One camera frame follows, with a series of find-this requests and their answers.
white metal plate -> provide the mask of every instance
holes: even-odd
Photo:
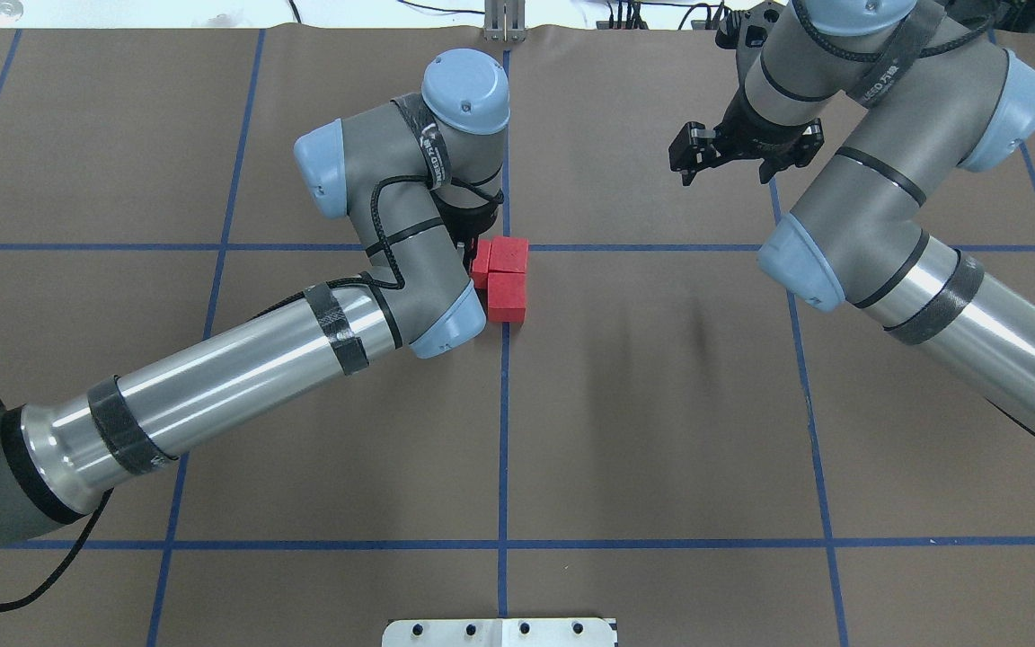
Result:
[[[617,647],[617,621],[603,618],[507,618],[395,621],[382,647]]]

light blue cap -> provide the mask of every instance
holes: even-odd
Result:
[[[830,312],[846,300],[846,290],[833,267],[792,213],[780,217],[772,236],[757,249],[757,263],[775,282],[821,312]]]
[[[974,173],[1001,164],[1035,130],[1035,69],[1011,50],[1005,52],[1009,53],[1009,72],[1005,75],[998,109],[977,147],[957,165]]]
[[[452,302],[445,315],[435,321],[431,329],[422,332],[422,336],[415,340],[414,344],[410,344],[410,350],[422,359],[437,357],[473,340],[484,328],[485,312],[481,311],[481,302],[477,299],[477,292],[473,291],[473,283],[468,283],[466,290],[461,292],[461,296]]]
[[[346,154],[342,120],[333,119],[295,142],[295,159],[305,187],[327,217],[346,216]]]
[[[439,119],[471,135],[494,135],[509,123],[509,79],[477,50],[449,50],[425,68],[422,98]]]
[[[829,36],[867,36],[898,24],[916,7],[916,0],[801,1],[808,8],[809,22]]]

red cube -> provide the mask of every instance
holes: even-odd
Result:
[[[529,266],[529,239],[497,236],[490,244],[490,273],[506,271],[526,274]]]
[[[469,265],[469,277],[473,278],[473,286],[477,290],[485,289],[485,278],[490,274],[490,241],[480,238],[477,241],[477,256]]]
[[[485,319],[495,324],[526,320],[526,275],[492,271],[485,294]]]

white bracket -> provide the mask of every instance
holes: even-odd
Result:
[[[485,40],[526,40],[526,0],[485,0]]]
[[[617,621],[604,618],[507,618],[396,621],[382,647],[617,647]]]

red block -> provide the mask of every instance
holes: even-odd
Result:
[[[487,239],[478,239],[477,256],[473,258],[473,262],[469,265],[469,277],[473,278],[473,286],[477,290],[485,289],[485,278],[490,274],[490,249],[492,246]]]
[[[492,271],[485,292],[485,319],[495,324],[526,320],[526,275]]]
[[[529,266],[529,239],[496,236],[490,249],[490,273],[525,274]]]

